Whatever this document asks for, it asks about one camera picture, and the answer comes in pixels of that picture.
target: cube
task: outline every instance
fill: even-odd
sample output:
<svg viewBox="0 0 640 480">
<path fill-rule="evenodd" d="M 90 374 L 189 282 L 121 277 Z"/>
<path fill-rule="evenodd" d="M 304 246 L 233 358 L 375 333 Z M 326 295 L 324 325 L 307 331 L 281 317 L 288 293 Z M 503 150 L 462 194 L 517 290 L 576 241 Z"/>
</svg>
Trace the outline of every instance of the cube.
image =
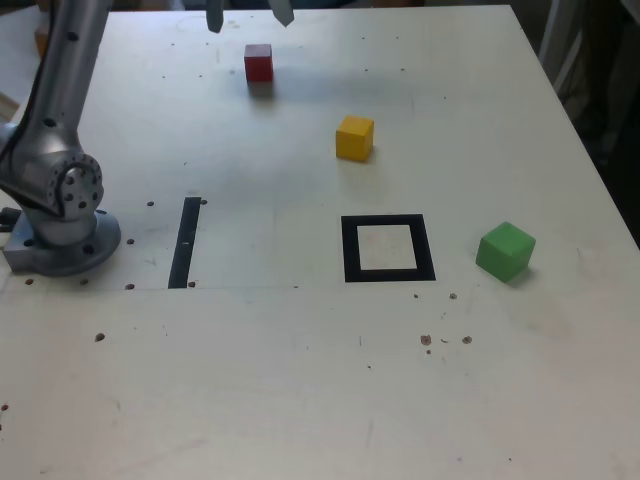
<svg viewBox="0 0 640 480">
<path fill-rule="evenodd" d="M 535 244 L 531 235 L 504 222 L 480 240 L 476 265 L 506 283 L 527 268 Z"/>
<path fill-rule="evenodd" d="M 365 162 L 373 148 L 373 120 L 347 115 L 336 131 L 336 156 Z"/>
<path fill-rule="evenodd" d="M 247 45 L 244 48 L 244 69 L 247 82 L 272 82 L 271 45 Z"/>
</svg>

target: black square frame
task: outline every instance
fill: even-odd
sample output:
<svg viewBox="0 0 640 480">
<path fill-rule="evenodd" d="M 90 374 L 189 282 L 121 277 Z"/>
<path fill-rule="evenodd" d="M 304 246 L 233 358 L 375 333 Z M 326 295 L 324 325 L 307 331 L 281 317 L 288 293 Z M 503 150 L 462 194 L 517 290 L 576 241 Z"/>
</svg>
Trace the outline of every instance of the black square frame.
<svg viewBox="0 0 640 480">
<path fill-rule="evenodd" d="M 411 230 L 413 254 L 416 268 L 362 270 L 360 265 L 360 244 L 358 227 L 365 225 L 408 225 Z M 433 281 L 433 269 L 427 230 L 422 215 L 363 215 L 342 217 L 342 256 L 344 258 L 344 279 L 353 282 L 419 282 Z"/>
</svg>

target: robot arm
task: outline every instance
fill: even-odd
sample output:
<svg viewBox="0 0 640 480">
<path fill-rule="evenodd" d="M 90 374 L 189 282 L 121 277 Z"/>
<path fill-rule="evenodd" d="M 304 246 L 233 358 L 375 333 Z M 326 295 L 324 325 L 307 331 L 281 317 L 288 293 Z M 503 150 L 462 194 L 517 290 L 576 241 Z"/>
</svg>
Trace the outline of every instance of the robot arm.
<svg viewBox="0 0 640 480">
<path fill-rule="evenodd" d="M 219 32 L 223 1 L 207 0 L 207 24 Z M 0 188 L 22 207 L 4 254 L 14 271 L 58 276 L 106 260 L 120 242 L 120 227 L 97 211 L 102 170 L 78 139 L 112 0 L 63 0 L 50 11 L 47 51 L 20 125 L 0 127 Z M 269 0 L 275 17 L 293 20 L 290 0 Z"/>
</svg>

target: green cube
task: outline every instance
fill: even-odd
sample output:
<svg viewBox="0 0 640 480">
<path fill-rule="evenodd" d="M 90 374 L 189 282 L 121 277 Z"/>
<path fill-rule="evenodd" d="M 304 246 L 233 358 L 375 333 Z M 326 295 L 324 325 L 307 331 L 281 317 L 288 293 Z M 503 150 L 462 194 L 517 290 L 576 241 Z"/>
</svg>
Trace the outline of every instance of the green cube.
<svg viewBox="0 0 640 480">
<path fill-rule="evenodd" d="M 527 268 L 535 244 L 531 235 L 504 222 L 480 240 L 476 265 L 508 282 Z"/>
</svg>

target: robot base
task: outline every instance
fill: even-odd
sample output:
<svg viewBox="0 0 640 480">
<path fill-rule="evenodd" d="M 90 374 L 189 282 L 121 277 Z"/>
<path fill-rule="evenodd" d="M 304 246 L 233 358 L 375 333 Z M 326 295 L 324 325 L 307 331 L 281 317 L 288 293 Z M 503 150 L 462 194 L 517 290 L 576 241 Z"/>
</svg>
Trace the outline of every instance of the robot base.
<svg viewBox="0 0 640 480">
<path fill-rule="evenodd" d="M 94 213 L 96 229 L 84 241 L 65 247 L 43 245 L 34 237 L 26 215 L 20 215 L 4 257 L 15 273 L 35 272 L 47 277 L 63 277 L 93 268 L 115 252 L 120 243 L 120 226 L 113 215 Z"/>
</svg>

